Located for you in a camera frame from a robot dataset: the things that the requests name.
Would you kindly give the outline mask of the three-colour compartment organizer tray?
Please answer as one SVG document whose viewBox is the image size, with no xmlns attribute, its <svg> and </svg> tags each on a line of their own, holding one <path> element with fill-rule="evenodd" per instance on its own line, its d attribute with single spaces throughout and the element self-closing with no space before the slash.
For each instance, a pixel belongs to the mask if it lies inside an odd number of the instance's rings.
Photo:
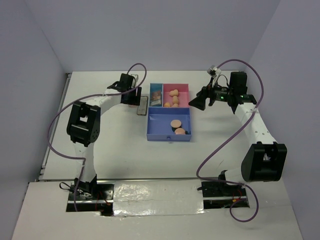
<svg viewBox="0 0 320 240">
<path fill-rule="evenodd" d="M 162 106 L 150 106 L 151 90 L 162 89 Z M 164 107 L 165 103 L 172 103 L 169 92 L 177 89 L 179 91 L 179 107 Z M 160 142 L 189 142 L 192 138 L 191 111 L 189 106 L 189 85 L 187 83 L 151 83 L 149 88 L 149 108 L 147 114 L 148 141 Z M 185 131 L 190 134 L 175 134 L 170 125 L 172 120 L 180 120 Z"/>
</svg>

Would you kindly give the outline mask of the tan gourd-shaped makeup sponge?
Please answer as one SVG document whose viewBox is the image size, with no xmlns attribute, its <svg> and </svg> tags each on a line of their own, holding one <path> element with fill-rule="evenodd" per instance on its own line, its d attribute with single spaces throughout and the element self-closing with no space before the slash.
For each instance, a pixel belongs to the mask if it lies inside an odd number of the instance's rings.
<svg viewBox="0 0 320 240">
<path fill-rule="evenodd" d="M 179 104 L 179 98 L 178 98 L 178 96 L 173 96 L 172 97 L 172 104 L 173 105 L 178 105 Z"/>
</svg>

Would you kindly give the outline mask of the patterned eyeshadow palette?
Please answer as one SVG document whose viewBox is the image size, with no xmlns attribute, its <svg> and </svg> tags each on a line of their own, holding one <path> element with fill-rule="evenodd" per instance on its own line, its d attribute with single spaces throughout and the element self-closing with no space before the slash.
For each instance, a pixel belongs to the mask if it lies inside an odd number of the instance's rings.
<svg viewBox="0 0 320 240">
<path fill-rule="evenodd" d="M 162 100 L 162 89 L 155 88 L 150 91 L 151 101 L 161 101 Z"/>
</svg>

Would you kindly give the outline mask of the orange square blush palette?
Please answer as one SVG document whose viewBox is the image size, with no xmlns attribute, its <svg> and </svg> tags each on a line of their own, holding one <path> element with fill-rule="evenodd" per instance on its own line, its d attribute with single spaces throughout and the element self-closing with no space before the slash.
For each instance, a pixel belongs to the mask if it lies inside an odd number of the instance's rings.
<svg viewBox="0 0 320 240">
<path fill-rule="evenodd" d="M 150 100 L 151 107 L 161 107 L 162 106 L 162 99 L 151 99 Z"/>
</svg>

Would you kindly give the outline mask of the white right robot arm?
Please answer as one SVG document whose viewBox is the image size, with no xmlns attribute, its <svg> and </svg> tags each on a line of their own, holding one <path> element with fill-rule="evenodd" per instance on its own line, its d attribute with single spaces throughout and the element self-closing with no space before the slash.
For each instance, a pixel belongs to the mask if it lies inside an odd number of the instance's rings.
<svg viewBox="0 0 320 240">
<path fill-rule="evenodd" d="M 230 74 L 226 86 L 218 84 L 221 73 L 209 72 L 211 79 L 188 104 L 199 110 L 205 110 L 206 100 L 212 106 L 215 102 L 224 102 L 241 123 L 241 128 L 232 135 L 235 138 L 244 131 L 249 149 L 241 165 L 231 170 L 223 170 L 218 176 L 218 192 L 228 196 L 235 185 L 243 186 L 252 182 L 277 182 L 280 180 L 287 156 L 287 147 L 278 143 L 267 129 L 259 112 L 259 103 L 252 94 L 247 93 L 247 74 L 234 71 Z"/>
</svg>

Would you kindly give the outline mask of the pink round powder puff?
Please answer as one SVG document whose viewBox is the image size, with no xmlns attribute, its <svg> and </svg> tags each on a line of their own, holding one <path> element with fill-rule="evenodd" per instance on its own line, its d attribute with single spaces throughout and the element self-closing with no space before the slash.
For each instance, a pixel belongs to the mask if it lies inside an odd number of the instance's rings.
<svg viewBox="0 0 320 240">
<path fill-rule="evenodd" d="M 170 126 L 172 128 L 180 128 L 182 126 L 182 122 L 178 119 L 174 119 L 170 122 Z"/>
</svg>

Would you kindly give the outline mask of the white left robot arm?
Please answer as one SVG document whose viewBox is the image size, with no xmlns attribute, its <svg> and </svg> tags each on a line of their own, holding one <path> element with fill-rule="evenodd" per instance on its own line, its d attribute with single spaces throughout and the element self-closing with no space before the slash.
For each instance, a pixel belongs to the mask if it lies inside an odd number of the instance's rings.
<svg viewBox="0 0 320 240">
<path fill-rule="evenodd" d="M 88 101 L 77 100 L 72 105 L 66 132 L 78 162 L 74 185 L 86 199 L 93 199 L 98 194 L 94 144 L 100 135 L 101 116 L 119 104 L 140 104 L 142 87 L 136 87 L 137 78 L 136 74 L 123 73 L 102 95 Z"/>
</svg>

